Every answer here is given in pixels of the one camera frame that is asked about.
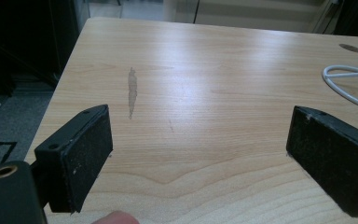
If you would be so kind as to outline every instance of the black foam block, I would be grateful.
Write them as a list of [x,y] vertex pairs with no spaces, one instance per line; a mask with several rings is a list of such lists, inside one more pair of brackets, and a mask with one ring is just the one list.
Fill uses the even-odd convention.
[[286,149],[344,212],[358,217],[358,129],[295,106]]
[[38,187],[53,212],[80,212],[112,149],[107,105],[80,112],[36,148],[34,167],[48,174],[37,184],[48,184]]

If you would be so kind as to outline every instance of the wood grain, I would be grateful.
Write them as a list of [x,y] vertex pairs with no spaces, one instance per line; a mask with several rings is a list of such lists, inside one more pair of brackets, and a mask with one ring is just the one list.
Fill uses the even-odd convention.
[[[114,210],[141,223],[358,223],[285,150],[294,105],[358,128],[358,106],[321,77],[330,64],[358,66],[339,44],[358,48],[358,37],[88,20],[31,148],[109,104],[114,152],[83,211],[48,212],[49,223]],[[339,83],[358,96],[358,78]]]

